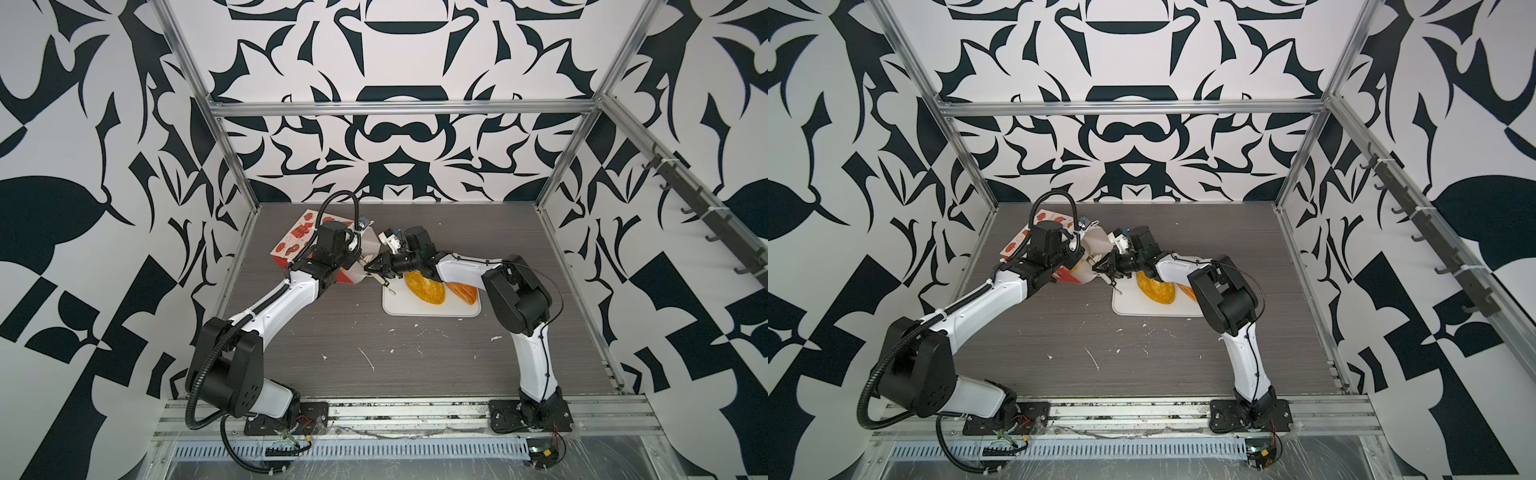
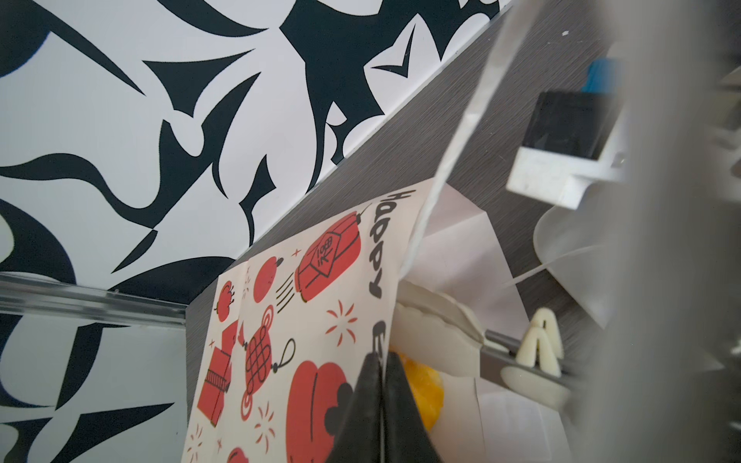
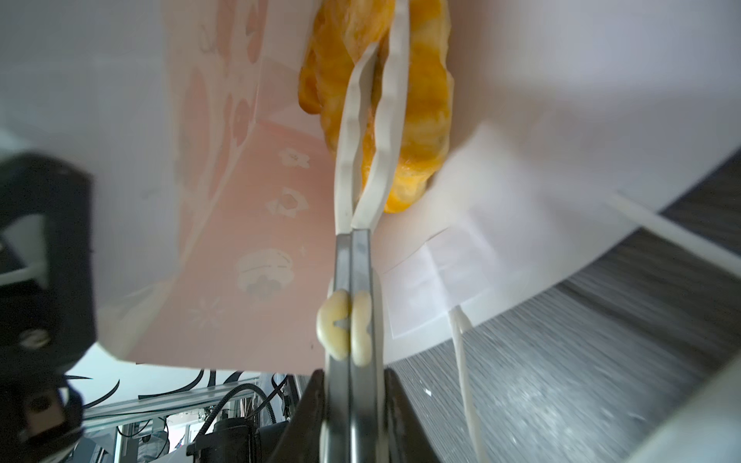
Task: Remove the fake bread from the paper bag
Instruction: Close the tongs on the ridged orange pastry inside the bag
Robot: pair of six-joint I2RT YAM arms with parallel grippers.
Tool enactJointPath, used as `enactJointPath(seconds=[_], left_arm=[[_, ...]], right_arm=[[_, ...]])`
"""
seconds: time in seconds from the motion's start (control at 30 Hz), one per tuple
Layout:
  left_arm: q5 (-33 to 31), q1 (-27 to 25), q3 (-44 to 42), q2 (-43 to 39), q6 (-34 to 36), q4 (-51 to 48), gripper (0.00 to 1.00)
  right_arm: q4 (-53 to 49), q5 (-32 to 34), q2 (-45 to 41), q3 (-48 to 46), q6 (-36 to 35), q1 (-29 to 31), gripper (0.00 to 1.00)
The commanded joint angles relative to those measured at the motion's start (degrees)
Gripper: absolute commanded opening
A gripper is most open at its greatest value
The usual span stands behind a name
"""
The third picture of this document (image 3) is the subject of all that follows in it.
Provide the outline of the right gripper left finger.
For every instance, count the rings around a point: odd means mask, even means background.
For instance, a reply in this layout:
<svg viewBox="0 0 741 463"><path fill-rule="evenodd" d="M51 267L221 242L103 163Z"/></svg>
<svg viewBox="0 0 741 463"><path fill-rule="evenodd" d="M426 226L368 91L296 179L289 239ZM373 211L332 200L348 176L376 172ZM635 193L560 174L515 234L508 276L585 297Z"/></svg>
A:
<svg viewBox="0 0 741 463"><path fill-rule="evenodd" d="M334 175L335 269L331 293L316 317L326 352L322 462L379 459L379 374L376 364L370 233L352 224L362 187L361 163L377 44L366 48L347 83Z"/></svg>

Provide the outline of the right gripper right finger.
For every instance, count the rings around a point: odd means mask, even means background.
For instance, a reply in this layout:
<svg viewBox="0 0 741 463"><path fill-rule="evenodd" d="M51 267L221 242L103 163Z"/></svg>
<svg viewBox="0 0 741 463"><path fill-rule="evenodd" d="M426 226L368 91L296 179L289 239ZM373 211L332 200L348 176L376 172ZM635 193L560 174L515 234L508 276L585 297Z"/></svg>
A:
<svg viewBox="0 0 741 463"><path fill-rule="evenodd" d="M389 29L381 96L374 115L376 153L363 191L351 202L353 308L349 459L352 462L386 462L389 459L383 382L383 304L372 267L372 237L385 208L401 151L409 51L409 4L398 1Z"/></svg>

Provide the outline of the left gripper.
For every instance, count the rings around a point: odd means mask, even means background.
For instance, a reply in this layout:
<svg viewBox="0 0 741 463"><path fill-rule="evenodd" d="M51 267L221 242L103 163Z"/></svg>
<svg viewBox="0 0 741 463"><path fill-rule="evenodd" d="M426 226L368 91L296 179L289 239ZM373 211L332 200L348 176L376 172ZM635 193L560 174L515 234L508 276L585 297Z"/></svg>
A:
<svg viewBox="0 0 741 463"><path fill-rule="evenodd" d="M42 219L44 261L1 279L1 459L59 462L84 434L68 371L96 341L92 177L36 152L1 163L1 227Z"/></svg>

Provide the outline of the yellow twisted ring bread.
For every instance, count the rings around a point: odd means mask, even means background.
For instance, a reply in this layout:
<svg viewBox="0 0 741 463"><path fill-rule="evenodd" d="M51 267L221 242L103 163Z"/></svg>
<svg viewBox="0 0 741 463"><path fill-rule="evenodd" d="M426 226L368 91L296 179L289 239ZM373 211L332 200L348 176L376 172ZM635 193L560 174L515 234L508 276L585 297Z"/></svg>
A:
<svg viewBox="0 0 741 463"><path fill-rule="evenodd" d="M388 57L392 1L324 1L316 13L299 73L298 100L308 114L320 117L326 145L337 150L347 82L366 48L378 45L372 104L378 104ZM401 213L425 194L428 180L449 153L455 81L446 67L451 33L445 1L412 1L409 83L403 142L385 205Z"/></svg>

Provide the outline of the red white paper bag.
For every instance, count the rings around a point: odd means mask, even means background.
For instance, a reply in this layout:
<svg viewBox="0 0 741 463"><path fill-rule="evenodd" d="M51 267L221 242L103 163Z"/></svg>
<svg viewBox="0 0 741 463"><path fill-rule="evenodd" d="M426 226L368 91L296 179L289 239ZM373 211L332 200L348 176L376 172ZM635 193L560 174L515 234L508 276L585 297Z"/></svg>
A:
<svg viewBox="0 0 741 463"><path fill-rule="evenodd" d="M5 1L1 154L95 181L86 399L308 373L333 159L298 104L316 1ZM386 360L436 451L619 462L740 348L736 1L453 1L451 151L374 237Z"/></svg>

